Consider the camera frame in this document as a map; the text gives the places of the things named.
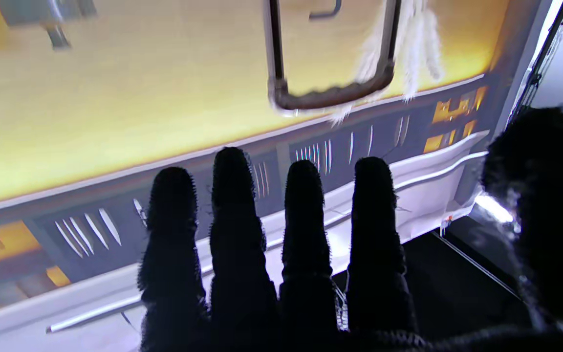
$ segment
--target black floor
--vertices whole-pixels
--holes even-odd
[[[494,325],[529,325],[522,301],[431,233],[404,245],[421,334],[443,339]],[[346,273],[334,280],[344,287]]]

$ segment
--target gray panel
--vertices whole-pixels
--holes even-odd
[[[28,296],[14,282],[0,284],[0,307],[24,301]]]
[[[0,0],[8,26],[62,22],[96,14],[92,0]]]
[[[147,207],[147,195],[147,189],[128,192],[42,216],[35,223],[58,247],[58,265],[64,261],[67,266],[76,267],[78,275],[70,278],[71,281],[91,278],[141,259],[147,236],[133,199],[137,198],[143,207]],[[60,230],[65,232],[69,241]]]
[[[17,285],[30,298],[58,288],[51,281],[47,272],[37,272],[34,275],[25,276],[18,280]]]
[[[16,281],[24,276],[45,272],[54,266],[44,250],[35,250],[0,261],[0,284]]]
[[[280,180],[277,149],[251,157],[252,178],[256,184],[255,209],[263,217],[283,209],[284,187]]]
[[[337,128],[327,134],[290,143],[290,160],[312,160],[320,169],[324,192],[337,189],[353,179],[353,167],[349,165],[348,158],[351,132],[356,127]]]

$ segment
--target gloved hand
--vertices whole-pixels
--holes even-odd
[[[195,248],[192,178],[177,167],[159,172],[147,220],[150,240],[138,279],[148,309],[141,350],[349,350],[351,345],[384,346],[384,341],[421,345],[414,334],[405,258],[395,230],[390,170],[382,159],[365,158],[355,171],[347,292],[350,332],[337,326],[324,195],[311,162],[293,163],[288,172],[284,282],[278,301],[264,267],[266,240],[255,212],[248,157],[237,148],[216,155],[210,309]]]

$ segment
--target yellow light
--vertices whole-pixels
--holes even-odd
[[[483,100],[483,98],[485,97],[486,92],[488,91],[488,87],[484,86],[484,87],[480,87],[477,89],[476,95],[475,95],[475,109],[479,110],[479,107],[481,105],[481,102]]]
[[[471,135],[471,133],[473,132],[473,129],[475,128],[475,124],[476,124],[476,120],[472,120],[471,122],[467,123],[464,126],[464,134],[463,134],[462,138],[466,138],[466,137]]]
[[[433,136],[427,138],[427,142],[425,143],[425,149],[423,150],[423,154],[431,153],[435,150],[440,149],[441,141],[442,141],[442,134],[440,136]]]
[[[47,276],[49,276],[51,281],[58,287],[66,286],[71,283],[71,280],[69,280],[60,267],[57,266],[47,269]]]
[[[455,138],[455,130],[451,131],[451,136],[449,136],[449,145],[453,144],[453,139]]]
[[[460,101],[460,108],[459,108],[458,110],[460,110],[460,111],[465,111],[465,113],[469,113],[469,103],[470,103],[470,102],[471,102],[471,101],[468,100],[468,99],[461,100],[461,101]]]

